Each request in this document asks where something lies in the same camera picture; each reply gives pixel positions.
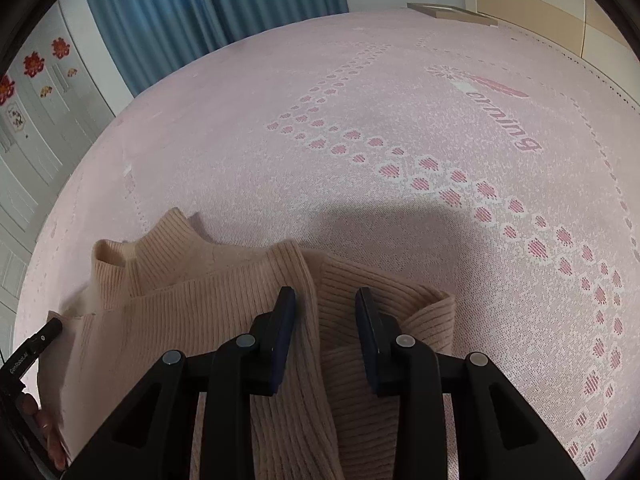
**ribbed knit sweater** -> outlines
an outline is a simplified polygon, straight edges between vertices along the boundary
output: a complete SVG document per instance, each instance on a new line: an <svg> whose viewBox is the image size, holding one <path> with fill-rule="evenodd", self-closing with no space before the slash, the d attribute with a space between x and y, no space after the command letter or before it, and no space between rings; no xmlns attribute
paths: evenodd
<svg viewBox="0 0 640 480"><path fill-rule="evenodd" d="M354 295L369 286L405 333L443 352L453 298L290 240L267 249L211 244L177 209L137 242L98 241L87 288L50 313L64 329L40 358L38 389L71 458L165 351L215 350L270 311L284 285L296 291L298 311L280 390L252 397L257 478L390 479L398 400L377 398L366 382Z"/></svg>

